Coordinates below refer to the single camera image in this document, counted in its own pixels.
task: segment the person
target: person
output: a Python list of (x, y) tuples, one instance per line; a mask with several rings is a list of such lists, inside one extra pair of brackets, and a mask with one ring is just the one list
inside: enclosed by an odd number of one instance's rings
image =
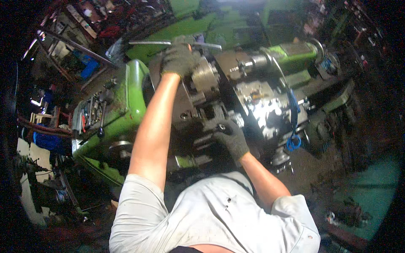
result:
[(226, 122), (229, 133), (213, 138), (241, 163), (271, 211), (257, 205), (248, 179), (234, 171), (191, 185), (168, 213), (163, 191), (173, 103), (181, 78), (199, 58), (181, 44), (166, 53), (160, 84), (137, 131), (110, 252), (318, 252), (320, 236), (304, 196), (291, 196), (263, 167), (232, 121)]

